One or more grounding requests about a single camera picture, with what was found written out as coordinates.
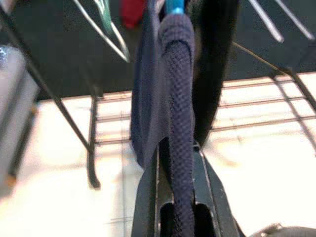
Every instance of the tile floor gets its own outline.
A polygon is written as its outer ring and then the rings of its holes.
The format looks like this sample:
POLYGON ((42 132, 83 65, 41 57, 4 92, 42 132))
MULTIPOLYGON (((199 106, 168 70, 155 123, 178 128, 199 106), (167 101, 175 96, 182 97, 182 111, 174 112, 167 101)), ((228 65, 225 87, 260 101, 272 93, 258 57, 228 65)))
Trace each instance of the tile floor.
MULTIPOLYGON (((300 75, 316 97, 316 74, 300 75)), ((225 86, 268 82, 226 82, 225 86)), ((289 96, 301 96, 284 84, 289 96)), ((129 93, 120 93, 120 98, 129 93)), ((110 94, 106 98, 118 96, 110 94)), ((285 102, 226 108, 226 104, 281 98, 275 85, 224 89, 214 127, 288 119, 285 102)), ((64 99, 85 137, 90 99, 64 99)), ((293 102, 301 116, 313 111, 303 100, 293 102)), ((130 101, 100 105, 101 116, 130 112, 130 101)), ((316 138, 316 120, 304 122, 316 138)), ((103 139, 128 136, 129 121, 99 124, 103 139)), ((204 153, 221 178, 235 218, 245 234, 275 222, 316 228, 315 151, 298 122, 212 132, 204 153)), ((129 237, 136 189, 142 169, 129 144, 97 147, 96 172, 102 188, 93 190, 86 177, 86 151, 52 101, 42 101, 9 194, 0 192, 2 237, 129 237)))

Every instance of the black mat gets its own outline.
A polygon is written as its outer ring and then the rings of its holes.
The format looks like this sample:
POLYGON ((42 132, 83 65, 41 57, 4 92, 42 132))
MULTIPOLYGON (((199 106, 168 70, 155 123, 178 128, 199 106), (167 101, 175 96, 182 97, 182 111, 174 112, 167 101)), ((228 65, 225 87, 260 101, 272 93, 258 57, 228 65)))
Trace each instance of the black mat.
MULTIPOLYGON (((101 26, 92 0, 80 0, 90 16, 101 26)), ((111 0, 112 19, 129 47, 130 64, 125 63, 97 35, 72 0, 19 1, 13 19, 32 53, 40 62, 47 83, 59 96, 88 94, 83 76, 102 82, 104 92, 131 90, 133 62, 140 29, 128 31, 120 24, 120 1, 111 0)), ((315 41, 308 40, 285 12, 272 0, 258 0, 284 36, 278 43, 247 0, 240 1, 235 41, 278 66, 298 72, 316 71, 315 41)), ((302 23, 316 35, 315 0, 283 0, 302 23)), ((5 36, 1 33, 1 42, 5 36)), ((271 69, 252 56, 233 47, 227 79, 266 76, 271 69)))

